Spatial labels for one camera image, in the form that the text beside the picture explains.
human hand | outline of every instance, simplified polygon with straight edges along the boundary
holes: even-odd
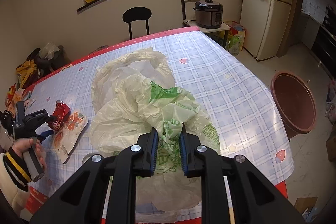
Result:
[[[33,145],[33,143],[34,143],[33,139],[28,139],[28,138],[18,139],[13,143],[12,149],[20,158],[23,158],[22,156],[23,153],[26,152],[28,148],[30,148]],[[46,170],[47,165],[42,156],[44,153],[44,149],[39,140],[37,140],[37,143],[35,144],[35,153],[36,153],[38,160],[41,162],[43,166],[43,170]]]

yellow stripe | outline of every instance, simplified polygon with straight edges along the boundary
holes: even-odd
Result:
[[[21,175],[23,175],[23,177],[28,181],[31,182],[31,178],[29,177],[29,175],[27,175],[27,173],[21,168],[20,165],[18,165],[16,163],[16,161],[12,158],[12,156],[10,155],[10,153],[6,153],[6,157],[10,160],[10,162],[14,165],[14,167],[21,173]]]

rice cooker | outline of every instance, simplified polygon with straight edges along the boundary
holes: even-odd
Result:
[[[200,0],[195,3],[196,24],[207,29],[216,29],[222,25],[223,5],[212,0]]]

pressure cooker lid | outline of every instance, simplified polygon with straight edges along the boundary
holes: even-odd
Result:
[[[213,0],[200,0],[195,3],[195,10],[211,9],[213,11],[222,11],[223,5]]]

red tablecloth border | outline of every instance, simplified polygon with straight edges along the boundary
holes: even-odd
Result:
[[[23,95],[25,95],[28,91],[32,91],[38,83],[41,83],[42,81],[48,79],[49,77],[52,77],[53,75],[59,73],[60,71],[68,68],[69,66],[77,65],[77,64],[79,64],[79,63],[81,63],[85,60],[88,60],[90,58],[93,58],[93,57],[96,57],[98,55],[104,54],[106,52],[110,52],[110,51],[116,50],[118,48],[126,47],[126,46],[129,46],[129,45],[133,45],[133,44],[143,42],[143,41],[147,41],[147,40],[154,39],[154,38],[167,37],[167,36],[172,35],[172,34],[178,34],[178,33],[184,33],[184,32],[193,32],[193,31],[199,31],[199,30],[200,29],[197,26],[192,26],[192,27],[184,27],[184,28],[179,28],[179,29],[174,29],[174,30],[168,30],[168,31],[164,31],[164,32],[158,32],[158,33],[146,35],[144,37],[139,37],[139,38],[135,38],[135,39],[132,39],[132,40],[125,41],[125,42],[121,42],[119,44],[112,45],[112,46],[107,47],[105,49],[93,52],[93,53],[88,54],[87,56],[84,56],[80,59],[77,59],[77,60],[73,61],[72,63],[67,64],[66,66],[64,66],[62,68],[59,68],[58,70],[55,70],[52,73],[48,74],[47,76],[39,79],[38,81],[36,81],[32,85],[30,85],[28,88],[26,88]]]

